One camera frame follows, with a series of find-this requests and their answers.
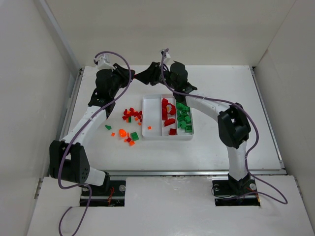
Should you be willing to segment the red flower print lego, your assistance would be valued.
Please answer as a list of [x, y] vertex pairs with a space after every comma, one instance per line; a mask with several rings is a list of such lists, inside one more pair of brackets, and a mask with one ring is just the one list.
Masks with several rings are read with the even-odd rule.
[[173, 117], [176, 114], [175, 105], [171, 104], [168, 99], [163, 98], [161, 100], [161, 118], [167, 120], [169, 117]]

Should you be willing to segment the red arch lego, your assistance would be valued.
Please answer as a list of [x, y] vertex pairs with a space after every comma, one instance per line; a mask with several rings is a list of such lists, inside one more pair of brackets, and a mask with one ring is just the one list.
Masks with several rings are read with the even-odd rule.
[[167, 127], [167, 126], [169, 126], [169, 125], [174, 124], [175, 122], [176, 122], [176, 120], [175, 120], [174, 118], [166, 119], [166, 120], [164, 121], [164, 126]]

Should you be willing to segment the orange dome lego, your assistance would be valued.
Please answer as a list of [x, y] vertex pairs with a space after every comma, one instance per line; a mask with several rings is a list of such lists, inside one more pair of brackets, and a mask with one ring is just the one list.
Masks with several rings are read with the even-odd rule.
[[127, 136], [127, 132], [124, 129], [120, 129], [119, 130], [119, 136], [122, 137], [122, 138], [126, 137]]

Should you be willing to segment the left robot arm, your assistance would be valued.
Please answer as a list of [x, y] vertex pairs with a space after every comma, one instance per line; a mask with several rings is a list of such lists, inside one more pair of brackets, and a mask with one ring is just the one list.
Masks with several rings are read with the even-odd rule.
[[114, 64], [113, 69], [102, 69], [96, 73], [96, 87], [83, 117], [65, 137], [50, 144], [52, 178], [108, 189], [109, 174], [90, 166], [85, 146], [112, 113], [119, 89], [126, 88], [134, 75], [134, 70], [125, 69], [118, 64]]

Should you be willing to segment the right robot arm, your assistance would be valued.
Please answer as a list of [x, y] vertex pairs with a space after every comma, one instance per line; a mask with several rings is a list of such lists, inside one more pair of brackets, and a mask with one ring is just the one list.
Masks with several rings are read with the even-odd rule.
[[217, 122], [219, 138], [228, 152], [229, 194], [241, 194], [251, 178], [246, 165], [246, 147], [251, 127], [242, 106], [228, 101], [208, 100], [197, 94], [197, 87], [188, 82], [188, 72], [180, 62], [174, 62], [170, 69], [164, 70], [160, 63], [152, 62], [148, 69], [134, 77], [146, 85], [161, 83], [170, 87], [177, 102], [196, 109]]

